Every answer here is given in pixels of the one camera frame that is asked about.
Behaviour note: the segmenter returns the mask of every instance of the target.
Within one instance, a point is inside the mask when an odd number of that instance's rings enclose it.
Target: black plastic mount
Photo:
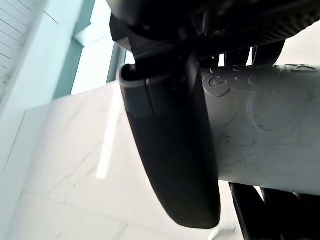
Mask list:
[[[151,185],[169,216],[200,229],[220,221],[218,175],[198,60],[180,72],[133,79],[134,65],[118,79],[133,136]]]
[[[165,65],[171,61],[168,55],[179,55],[189,46],[197,47],[198,57],[204,59],[247,51],[284,41],[320,20],[318,0],[107,2],[113,40],[131,51],[138,65],[153,71],[157,69],[152,62],[163,57]]]

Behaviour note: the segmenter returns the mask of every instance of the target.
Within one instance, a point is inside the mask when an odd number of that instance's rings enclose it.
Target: marble wall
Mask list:
[[[229,186],[220,188],[220,226],[235,225],[220,239],[243,239]],[[6,239],[206,240],[211,232],[179,226],[162,208],[115,82],[52,103]]]

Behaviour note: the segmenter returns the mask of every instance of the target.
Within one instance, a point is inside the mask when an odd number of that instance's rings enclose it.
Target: white marble surface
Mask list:
[[[157,239],[159,235],[159,239],[167,236],[168,240],[206,240],[210,229],[179,226],[162,208],[143,168],[121,97],[107,175],[104,179],[96,178],[102,146],[108,136],[106,123],[114,91],[112,86],[117,86],[119,91],[118,83],[112,83],[53,102],[24,192],[42,201],[54,201],[93,215],[118,219],[129,226],[123,239],[130,238],[131,234],[137,236],[132,239],[146,239],[152,234],[155,237],[149,239]],[[221,182],[220,186],[223,199],[220,224],[235,224],[236,233],[229,239],[243,239],[229,186],[226,182]],[[26,211],[24,201],[24,198],[20,200],[13,225],[20,221],[19,212]],[[60,218],[62,216],[57,215],[50,224],[60,222]]]
[[[6,240],[117,240],[126,223],[24,193]]]
[[[0,240],[4,239],[15,213],[49,109],[45,105],[24,114],[5,170],[0,174]]]

